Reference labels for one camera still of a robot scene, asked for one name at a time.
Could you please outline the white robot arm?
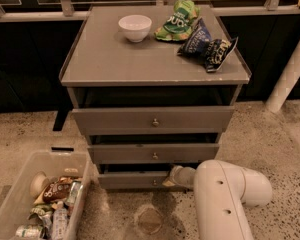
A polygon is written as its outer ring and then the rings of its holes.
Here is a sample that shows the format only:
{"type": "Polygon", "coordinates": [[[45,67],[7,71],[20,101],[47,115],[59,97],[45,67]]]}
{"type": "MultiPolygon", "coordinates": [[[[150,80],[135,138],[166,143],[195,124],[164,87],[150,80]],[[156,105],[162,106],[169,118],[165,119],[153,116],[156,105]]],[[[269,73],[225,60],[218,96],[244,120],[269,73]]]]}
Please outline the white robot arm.
{"type": "Polygon", "coordinates": [[[273,196],[264,174],[220,160],[174,165],[163,185],[194,192],[200,240],[254,240],[244,206],[266,206],[273,196]]]}

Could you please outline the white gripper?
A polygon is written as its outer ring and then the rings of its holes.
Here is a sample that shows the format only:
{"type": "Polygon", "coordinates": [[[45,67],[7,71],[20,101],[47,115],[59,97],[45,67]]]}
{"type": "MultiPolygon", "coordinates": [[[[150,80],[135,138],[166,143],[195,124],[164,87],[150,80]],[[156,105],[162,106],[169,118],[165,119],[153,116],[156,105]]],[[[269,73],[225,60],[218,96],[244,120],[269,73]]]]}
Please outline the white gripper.
{"type": "Polygon", "coordinates": [[[196,170],[191,167],[183,167],[173,165],[170,170],[171,180],[166,179],[162,182],[165,187],[181,186],[187,189],[192,189],[194,184],[194,176],[196,170]]]}

